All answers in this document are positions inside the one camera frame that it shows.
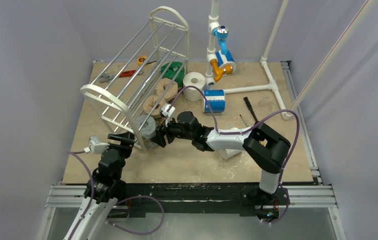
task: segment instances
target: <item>white wall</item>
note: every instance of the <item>white wall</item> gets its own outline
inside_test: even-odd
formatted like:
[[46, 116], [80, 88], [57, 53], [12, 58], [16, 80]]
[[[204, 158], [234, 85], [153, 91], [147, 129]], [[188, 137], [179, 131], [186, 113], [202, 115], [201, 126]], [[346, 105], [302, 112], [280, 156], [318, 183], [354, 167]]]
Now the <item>white wall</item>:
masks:
[[91, 58], [60, 0], [0, 1], [0, 240], [34, 240]]
[[[189, 23], [190, 57], [204, 61], [208, 45], [210, 0], [64, 0], [75, 28], [91, 57], [110, 60], [159, 6], [176, 9]], [[325, 0], [291, 0], [271, 48], [271, 61], [291, 60], [310, 30]], [[219, 21], [229, 26], [228, 48], [237, 61], [258, 61], [273, 29], [282, 0], [221, 0]], [[128, 60], [139, 46], [131, 46], [121, 60]]]
[[[299, 92], [364, 0], [327, 0], [291, 63]], [[348, 239], [378, 239], [378, 3], [301, 104]]]

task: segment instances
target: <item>metal rod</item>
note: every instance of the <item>metal rod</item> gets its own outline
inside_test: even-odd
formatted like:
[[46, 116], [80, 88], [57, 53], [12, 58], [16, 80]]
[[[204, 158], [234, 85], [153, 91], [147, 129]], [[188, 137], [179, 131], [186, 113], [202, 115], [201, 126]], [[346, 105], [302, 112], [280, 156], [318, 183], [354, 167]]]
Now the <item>metal rod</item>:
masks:
[[119, 53], [117, 53], [117, 55], [115, 55], [115, 57], [108, 63], [108, 65], [99, 73], [99, 75], [92, 81], [91, 84], [95, 84], [98, 79], [105, 73], [105, 71], [107, 71], [107, 69], [109, 67], [111, 67], [111, 65], [117, 60], [117, 58], [124, 52], [124, 50], [127, 49], [127, 47], [130, 45], [130, 43], [133, 42], [133, 40], [135, 40], [135, 38], [142, 32], [142, 30], [151, 22], [151, 20], [148, 20], [145, 25], [143, 25], [143, 27], [141, 29], [139, 29], [139, 31], [136, 32], [136, 34], [130, 39], [130, 41], [128, 41], [128, 43], [126, 45], [124, 45], [124, 47], [120, 50]]
[[[152, 68], [146, 76], [149, 76], [150, 74], [152, 74], [152, 73], [154, 72], [154, 70], [155, 70], [155, 67]], [[144, 83], [145, 80], [146, 80], [146, 77], [145, 77], [145, 79], [143, 79], [143, 81], [140, 82], [140, 84], [139, 84], [139, 86], [137, 86], [136, 90], [139, 89], [139, 88], [142, 86], [142, 84]], [[126, 106], [127, 106], [127, 104], [129, 104], [130, 99], [132, 99], [132, 98], [135, 96], [136, 90], [135, 90], [135, 91], [131, 94], [131, 96], [125, 101], [125, 105], [126, 105]], [[109, 106], [107, 106], [107, 107], [105, 108], [105, 110], [103, 111], [102, 115], [104, 115], [104, 114], [108, 111], [108, 109], [110, 109]], [[112, 121], [115, 121], [115, 120], [118, 118], [118, 116], [120, 115], [120, 113], [121, 113], [121, 112], [118, 112], [117, 115], [115, 115], [115, 117], [112, 119]]]
[[[179, 42], [183, 39], [184, 36], [185, 36], [185, 34], [183, 34], [183, 35], [179, 38], [179, 40], [174, 44], [174, 46], [170, 49], [170, 51], [165, 52], [165, 53], [166, 53], [165, 57], [162, 57], [161, 61], [156, 63], [155, 71], [154, 71], [154, 72], [156, 72], [156, 71], [158, 71], [158, 70], [160, 69], [161, 65], [162, 65], [162, 64], [166, 61], [166, 59], [170, 56], [170, 54], [172, 53], [173, 49], [175, 49], [175, 48], [177, 47], [177, 45], [178, 45]], [[147, 80], [145, 81], [144, 85], [146, 85], [146, 83], [149, 82], [149, 81], [151, 80], [151, 78], [152, 78], [153, 75], [154, 75], [154, 74], [151, 74], [149, 77], [147, 76]], [[130, 110], [131, 110], [131, 109], [133, 108], [133, 106], [136, 104], [137, 101], [135, 101], [135, 100], [141, 95], [142, 91], [144, 90], [144, 87], [145, 87], [145, 86], [143, 86], [143, 87], [139, 90], [139, 92], [136, 94], [135, 98], [133, 98], [133, 100], [131, 101], [130, 106], [129, 106]]]
[[[155, 27], [155, 21], [151, 21], [150, 22], [150, 30], [153, 32], [154, 31], [154, 27]], [[157, 38], [157, 35], [155, 34], [152, 38], [152, 42], [153, 42], [153, 47], [156, 48], [158, 46], [158, 38]], [[158, 51], [156, 51], [156, 59], [157, 60], [160, 60], [160, 53]]]
[[245, 118], [244, 118], [241, 114], [239, 114], [239, 116], [240, 116], [240, 118], [242, 119], [243, 123], [244, 123], [247, 127], [249, 127], [249, 125], [248, 125], [247, 121], [245, 120]]
[[175, 79], [177, 78], [177, 76], [179, 75], [180, 71], [182, 70], [183, 66], [185, 65], [186, 63], [186, 59], [181, 63], [181, 66], [179, 67], [179, 69], [177, 70], [176, 74], [174, 75], [173, 79], [170, 81], [170, 83], [168, 84], [168, 86], [164, 89], [164, 92], [162, 92], [161, 96], [159, 96], [158, 100], [156, 101], [156, 103], [153, 105], [153, 108], [150, 110], [150, 112], [148, 113], [148, 116], [146, 116], [145, 120], [143, 120], [142, 124], [140, 125], [139, 127], [139, 131], [142, 129], [142, 127], [144, 126], [144, 124], [147, 122], [148, 118], [151, 116], [151, 114], [154, 112], [155, 108], [158, 106], [158, 104], [160, 104], [160, 101], [161, 99], [164, 98], [164, 95], [166, 95], [166, 92], [170, 89], [170, 87], [173, 85], [173, 82], [175, 81]]
[[[122, 74], [122, 72], [124, 71], [125, 68], [127, 68], [127, 66], [133, 61], [133, 59], [136, 57], [136, 55], [142, 50], [142, 48], [148, 43], [148, 41], [152, 38], [152, 36], [158, 31], [158, 29], [161, 28], [161, 26], [163, 25], [163, 23], [161, 23], [156, 29], [155, 31], [153, 31], [149, 37], [145, 40], [145, 42], [143, 42], [142, 46], [139, 47], [139, 49], [133, 54], [133, 56], [131, 56], [131, 58], [126, 62], [126, 64], [121, 68], [121, 70], [117, 73], [117, 75], [115, 75], [115, 77], [108, 83], [108, 85], [105, 87], [105, 90], [108, 90], [112, 85], [113, 83], [117, 80], [117, 78], [120, 77], [120, 74]], [[139, 72], [141, 71], [141, 69], [143, 68], [143, 66], [145, 66], [146, 62], [149, 60], [149, 57], [148, 59], [146, 59], [146, 61], [144, 61], [139, 69], [133, 74], [133, 77], [130, 79], [134, 79], [134, 77], [136, 77], [136, 75], [139, 74]]]
[[[166, 52], [164, 52], [164, 54], [161, 56], [161, 58], [160, 58], [161, 61], [163, 60], [163, 58], [164, 58], [165, 55], [166, 55]], [[130, 102], [130, 100], [132, 100], [131, 103], [130, 103], [130, 105], [131, 105], [131, 104], [133, 103], [133, 100], [134, 100], [133, 97], [135, 97], [135, 93], [136, 93], [136, 91], [137, 91], [138, 89], [141, 89], [141, 90], [142, 90], [142, 89], [145, 87], [146, 82], [149, 82], [149, 80], [151, 79], [151, 78], [149, 78], [149, 79], [147, 80], [147, 78], [148, 78], [149, 76], [154, 75], [155, 72], [158, 71], [158, 68], [159, 68], [159, 67], [158, 67], [158, 63], [157, 63], [157, 64], [151, 69], [151, 71], [146, 75], [146, 77], [143, 79], [143, 81], [140, 82], [139, 86], [137, 86], [136, 90], [131, 94], [131, 96], [126, 100], [125, 104], [126, 104], [126, 106], [129, 107], [130, 110], [131, 110], [131, 108], [130, 108], [130, 106], [128, 105], [129, 102]], [[121, 114], [121, 111], [119, 111], [119, 112], [117, 113], [117, 115], [115, 115], [115, 117], [112, 119], [112, 121], [115, 121], [115, 120], [119, 117], [120, 114]]]
[[161, 44], [163, 44], [163, 42], [169, 37], [169, 35], [172, 33], [172, 31], [174, 29], [176, 29], [175, 26], [171, 28], [171, 30], [167, 33], [167, 35], [165, 35], [165, 37], [161, 40], [161, 42], [159, 42], [158, 46], [156, 46], [156, 48], [150, 53], [150, 55], [146, 58], [146, 60], [143, 61], [142, 65], [139, 67], [139, 69], [136, 70], [134, 75], [130, 78], [130, 80], [126, 83], [126, 85], [118, 93], [117, 98], [120, 98], [123, 95], [124, 91], [129, 87], [129, 85], [132, 83], [132, 81], [135, 79], [135, 77], [138, 75], [138, 73], [141, 71], [141, 69], [149, 62], [150, 58], [154, 55], [155, 51], [157, 51], [160, 48]]
[[[168, 65], [165, 67], [165, 69], [169, 69], [169, 67], [171, 66], [171, 64], [174, 62], [174, 60], [177, 58], [178, 55], [174, 55], [173, 59], [168, 63]], [[163, 78], [164, 74], [166, 73], [167, 71], [164, 70], [162, 71], [161, 75], [158, 77], [158, 79], [156, 80], [156, 82], [153, 84], [153, 86], [151, 87], [151, 89], [145, 94], [145, 96], [143, 97], [142, 101], [139, 103], [139, 106], [137, 106], [136, 110], [133, 112], [133, 114], [131, 115], [132, 117], [134, 117], [136, 115], [136, 113], [139, 111], [139, 109], [142, 107], [142, 105], [144, 104], [144, 102], [147, 100], [147, 98], [151, 95], [151, 93], [154, 91], [155, 87], [157, 86], [157, 84], [160, 82], [160, 80]]]

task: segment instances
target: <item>faucet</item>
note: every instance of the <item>faucet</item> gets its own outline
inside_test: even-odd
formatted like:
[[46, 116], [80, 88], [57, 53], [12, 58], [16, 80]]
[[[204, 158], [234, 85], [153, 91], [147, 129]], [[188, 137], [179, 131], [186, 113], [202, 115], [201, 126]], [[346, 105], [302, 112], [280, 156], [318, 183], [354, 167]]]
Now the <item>faucet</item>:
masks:
[[228, 53], [228, 48], [226, 46], [226, 38], [229, 35], [229, 28], [225, 25], [221, 25], [216, 27], [212, 33], [218, 40], [218, 44], [221, 48], [221, 54], [226, 55]]

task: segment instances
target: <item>wooden board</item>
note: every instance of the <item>wooden board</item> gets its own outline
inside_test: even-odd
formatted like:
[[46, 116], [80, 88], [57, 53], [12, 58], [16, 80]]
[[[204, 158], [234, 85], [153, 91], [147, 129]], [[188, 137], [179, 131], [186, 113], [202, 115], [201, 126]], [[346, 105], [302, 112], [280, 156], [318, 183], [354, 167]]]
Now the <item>wooden board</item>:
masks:
[[[95, 63], [91, 80], [106, 65], [103, 62]], [[111, 68], [111, 74], [114, 71], [117, 72], [121, 65], [120, 63], [115, 63]], [[136, 65], [131, 65], [128, 69], [136, 67]], [[204, 74], [206, 67], [205, 62], [191, 62], [188, 72]], [[130, 88], [134, 88], [140, 83], [150, 68], [151, 66], [147, 66], [144, 69], [145, 73], [137, 76], [135, 83], [132, 83]], [[270, 63], [269, 68], [276, 79], [284, 103], [286, 106], [289, 106], [291, 99], [280, 63]], [[114, 88], [110, 89], [111, 92], [116, 95], [117, 91], [123, 87], [128, 79], [120, 78], [114, 83]], [[214, 89], [249, 87], [267, 83], [266, 74], [260, 64], [246, 62], [238, 63], [237, 72], [223, 77], [214, 86]], [[245, 124], [239, 114], [250, 125], [254, 124], [254, 119], [243, 100], [244, 97], [249, 98], [259, 120], [279, 110], [276, 98], [269, 90], [227, 94], [225, 97], [226, 109], [223, 113], [217, 114], [218, 127], [220, 129], [230, 129], [232, 127], [244, 128]], [[192, 111], [201, 124], [213, 127], [214, 121], [211, 114], [202, 113], [201, 105], [201, 101], [189, 101], [182, 95], [175, 105], [175, 117], [180, 112]], [[285, 136], [291, 143], [293, 142], [296, 132], [296, 121], [294, 118], [286, 121], [282, 119], [281, 115], [276, 115], [268, 120], [267, 124]], [[97, 135], [102, 141], [107, 142], [106, 137], [108, 133], [107, 128], [98, 115], [95, 114], [85, 101], [82, 106], [71, 150], [81, 151], [87, 147], [88, 139], [93, 135]], [[81, 157], [91, 170], [98, 166], [100, 155], [88, 153], [81, 154]], [[218, 152], [198, 151], [191, 145], [190, 141], [183, 139], [176, 139], [172, 145], [167, 145], [165, 148], [157, 147], [148, 152], [142, 152], [134, 148], [132, 155], [126, 160], [122, 174], [122, 179], [127, 183], [259, 182], [260, 178], [261, 169], [246, 152], [239, 153], [225, 160], [220, 157]], [[86, 183], [88, 180], [88, 174], [83, 166], [70, 156], [65, 169], [63, 183]], [[310, 182], [313, 180], [301, 136], [286, 166], [282, 180], [284, 182]]]

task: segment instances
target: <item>yellow pipe fitting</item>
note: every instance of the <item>yellow pipe fitting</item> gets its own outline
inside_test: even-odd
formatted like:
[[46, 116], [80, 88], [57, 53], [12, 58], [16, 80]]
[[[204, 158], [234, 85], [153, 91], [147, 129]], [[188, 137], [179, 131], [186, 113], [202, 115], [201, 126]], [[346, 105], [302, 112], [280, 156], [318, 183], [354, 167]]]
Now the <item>yellow pipe fitting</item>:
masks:
[[225, 65], [224, 68], [219, 68], [217, 59], [211, 60], [210, 64], [215, 73], [214, 81], [216, 83], [220, 81], [220, 79], [222, 79], [224, 74], [232, 74], [233, 69], [232, 69], [232, 66], [230, 66], [229, 64]]

